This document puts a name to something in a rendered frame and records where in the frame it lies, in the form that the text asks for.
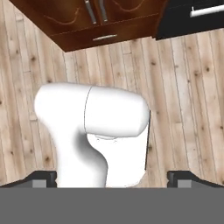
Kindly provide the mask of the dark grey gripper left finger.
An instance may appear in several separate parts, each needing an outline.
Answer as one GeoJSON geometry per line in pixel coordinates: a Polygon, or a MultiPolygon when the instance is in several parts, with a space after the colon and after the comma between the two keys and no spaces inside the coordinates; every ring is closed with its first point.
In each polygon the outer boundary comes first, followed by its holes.
{"type": "Polygon", "coordinates": [[[56,178],[56,171],[34,171],[23,179],[1,185],[1,188],[54,188],[57,186],[56,178]]]}

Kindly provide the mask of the dark brown wooden drawer front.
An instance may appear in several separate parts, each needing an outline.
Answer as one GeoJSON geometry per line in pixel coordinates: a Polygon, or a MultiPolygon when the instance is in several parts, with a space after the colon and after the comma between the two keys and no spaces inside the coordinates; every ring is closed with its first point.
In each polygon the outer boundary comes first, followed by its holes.
{"type": "Polygon", "coordinates": [[[81,31],[70,31],[52,35],[50,39],[64,52],[72,52],[95,46],[104,46],[144,37],[154,37],[157,33],[159,19],[154,23],[150,19],[137,19],[120,23],[105,24],[81,31]],[[109,34],[117,34],[114,38],[93,41],[94,38],[109,34]]]}

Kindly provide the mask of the white rounded bulky object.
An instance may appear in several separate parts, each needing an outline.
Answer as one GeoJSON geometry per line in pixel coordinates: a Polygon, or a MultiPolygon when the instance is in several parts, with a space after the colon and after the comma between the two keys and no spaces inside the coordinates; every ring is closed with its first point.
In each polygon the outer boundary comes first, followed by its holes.
{"type": "Polygon", "coordinates": [[[55,144],[60,188],[136,186],[146,172],[151,111],[134,92],[48,83],[34,110],[55,144]]]}

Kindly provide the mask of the dark brown wooden cupboard door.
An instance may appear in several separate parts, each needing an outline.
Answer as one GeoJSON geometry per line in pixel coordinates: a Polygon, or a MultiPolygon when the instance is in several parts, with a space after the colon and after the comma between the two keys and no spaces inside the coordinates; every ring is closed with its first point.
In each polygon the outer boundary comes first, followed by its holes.
{"type": "Polygon", "coordinates": [[[94,27],[84,0],[10,0],[47,36],[94,27]]]}
{"type": "Polygon", "coordinates": [[[108,22],[103,22],[98,0],[91,0],[102,25],[150,19],[156,23],[169,0],[104,0],[108,22]]]}

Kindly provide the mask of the black appliance door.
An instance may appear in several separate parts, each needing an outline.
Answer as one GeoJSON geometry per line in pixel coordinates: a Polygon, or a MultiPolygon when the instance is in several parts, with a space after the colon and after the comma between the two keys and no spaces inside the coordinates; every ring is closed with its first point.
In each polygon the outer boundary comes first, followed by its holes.
{"type": "Polygon", "coordinates": [[[224,0],[169,0],[157,29],[156,40],[224,28],[224,11],[190,17],[195,10],[223,5],[224,0]]]}

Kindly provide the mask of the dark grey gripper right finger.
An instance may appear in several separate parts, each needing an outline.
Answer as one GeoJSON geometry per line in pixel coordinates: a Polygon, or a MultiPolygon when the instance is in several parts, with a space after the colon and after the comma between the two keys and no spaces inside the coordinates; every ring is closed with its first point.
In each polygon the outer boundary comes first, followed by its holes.
{"type": "Polygon", "coordinates": [[[190,171],[168,171],[167,179],[167,187],[171,188],[223,188],[223,185],[201,179],[190,171]]]}

